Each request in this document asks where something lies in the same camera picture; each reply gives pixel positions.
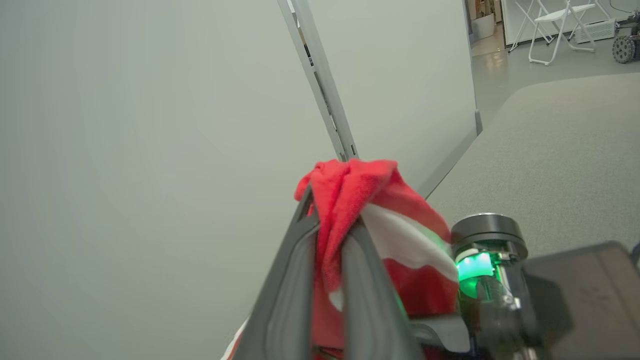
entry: green led light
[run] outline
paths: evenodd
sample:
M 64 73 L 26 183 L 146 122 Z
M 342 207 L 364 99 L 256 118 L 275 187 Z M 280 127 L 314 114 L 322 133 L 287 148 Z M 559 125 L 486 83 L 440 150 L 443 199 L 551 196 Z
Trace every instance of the green led light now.
M 469 256 L 460 261 L 456 268 L 458 268 L 458 280 L 464 281 L 470 277 L 489 275 L 493 276 L 493 264 L 491 263 L 491 256 L 486 252 Z
M 467 296 L 477 299 L 476 284 L 479 276 L 494 276 L 493 262 L 489 253 L 480 252 L 466 257 L 460 261 L 458 268 L 458 280 L 460 290 Z

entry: white folding chair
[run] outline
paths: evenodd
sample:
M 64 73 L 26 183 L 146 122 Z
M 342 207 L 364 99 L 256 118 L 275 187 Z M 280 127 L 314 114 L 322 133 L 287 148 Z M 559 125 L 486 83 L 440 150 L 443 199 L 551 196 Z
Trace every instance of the white folding chair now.
M 527 21 L 529 21 L 531 24 L 533 24 L 534 26 L 536 25 L 536 23 L 533 21 L 533 19 L 531 18 L 531 16 L 529 16 L 529 14 L 533 15 L 531 13 L 531 10 L 533 8 L 533 3 L 536 2 L 536 0 L 531 0 L 531 4 L 529 4 L 529 8 L 524 10 L 524 8 L 522 7 L 522 5 L 520 5 L 520 3 L 518 2 L 518 0 L 513 0 L 513 2 L 520 8 L 520 10 L 522 11 L 522 13 L 524 14 L 524 19 L 522 19 L 522 25 L 520 25 L 520 30 L 518 30 L 518 34 L 516 36 L 516 40 L 513 42 L 513 44 L 511 44 L 511 48 L 509 48 L 509 50 L 507 50 L 507 53 L 510 53 L 511 51 L 514 51 L 516 49 L 516 47 L 518 47 L 518 44 L 520 43 L 520 38 L 522 37 L 522 34 L 524 33 L 524 27 L 525 25 L 527 25 Z M 547 42 L 547 45 L 551 44 L 551 42 L 554 41 L 554 37 L 549 35 L 549 32 L 547 31 L 547 29 L 545 29 L 544 25 L 540 26 L 542 28 L 541 33 L 543 33 L 544 35 L 544 39 Z
M 545 66 L 549 66 L 549 64 L 552 61 L 554 61 L 554 59 L 556 58 L 556 55 L 557 55 L 557 52 L 558 52 L 558 47 L 560 45 L 560 41 L 561 41 L 562 38 L 566 40 L 566 43 L 569 44 L 571 49 L 574 50 L 574 51 L 589 51 L 591 53 L 595 53 L 596 44 L 594 43 L 594 41 L 591 38 L 591 35 L 587 31 L 587 29 L 584 27 L 584 24 L 582 23 L 582 20 L 580 18 L 578 18 L 577 14 L 580 13 L 580 12 L 585 12 L 588 9 L 594 8 L 596 6 L 596 4 L 571 6 L 571 0 L 566 0 L 566 8 L 564 10 L 558 10 L 558 11 L 552 12 L 552 13 L 547 11 L 547 9 L 545 8 L 544 5 L 542 5 L 542 2 L 540 0 L 538 0 L 538 4 L 540 5 L 540 10 L 538 11 L 538 17 L 534 20 L 534 22 L 536 23 L 536 27 L 533 30 L 533 37 L 531 38 L 531 46 L 529 47 L 529 62 L 530 63 L 540 63 L 540 64 L 545 64 Z M 566 22 L 567 16 L 569 16 L 569 13 L 573 16 L 573 18 L 577 22 L 578 26 L 580 26 L 580 29 L 582 29 L 582 31 L 589 38 L 589 41 L 591 42 L 591 45 L 593 45 L 594 48 L 573 46 L 573 45 L 571 45 L 569 40 L 566 38 L 566 36 L 563 34 L 564 24 Z M 558 20 L 562 20 L 562 24 L 560 25 L 559 28 L 558 28 L 558 25 L 556 24 L 556 21 L 558 21 Z M 544 23 L 544 22 L 551 22 L 554 25 L 554 27 L 558 30 L 558 37 L 557 37 L 556 47 L 554 48 L 554 54 L 551 56 L 551 60 L 549 60 L 549 61 L 537 60 L 537 59 L 534 59 L 534 58 L 531 57 L 531 52 L 533 50 L 533 44 L 535 43 L 536 35 L 538 34 L 538 31 L 539 31 L 538 30 L 538 26 L 541 23 Z

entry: white radiator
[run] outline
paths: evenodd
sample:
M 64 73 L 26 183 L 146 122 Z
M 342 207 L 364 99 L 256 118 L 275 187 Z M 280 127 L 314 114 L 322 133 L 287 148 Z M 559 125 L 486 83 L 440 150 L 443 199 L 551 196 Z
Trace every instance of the white radiator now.
M 594 22 L 592 24 L 586 24 L 584 27 L 593 40 L 602 40 L 616 36 L 616 19 Z M 575 41 L 578 44 L 589 41 L 587 34 L 579 27 L 575 31 Z

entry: doorway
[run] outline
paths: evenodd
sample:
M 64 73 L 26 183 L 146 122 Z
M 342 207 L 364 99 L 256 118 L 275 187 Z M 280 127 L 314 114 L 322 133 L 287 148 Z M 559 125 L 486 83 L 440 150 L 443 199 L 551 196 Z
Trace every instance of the doorway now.
M 465 0 L 471 56 L 504 51 L 504 26 L 500 0 Z

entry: black cylindrical motor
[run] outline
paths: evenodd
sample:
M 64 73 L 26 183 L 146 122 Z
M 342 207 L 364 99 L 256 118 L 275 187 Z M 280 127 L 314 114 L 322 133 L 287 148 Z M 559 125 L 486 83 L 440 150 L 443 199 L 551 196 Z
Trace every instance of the black cylindrical motor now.
M 520 268 L 528 256 L 512 218 L 482 213 L 451 229 L 460 281 L 460 310 L 478 351 L 494 359 L 519 353 L 535 359 L 540 344 L 529 293 Z

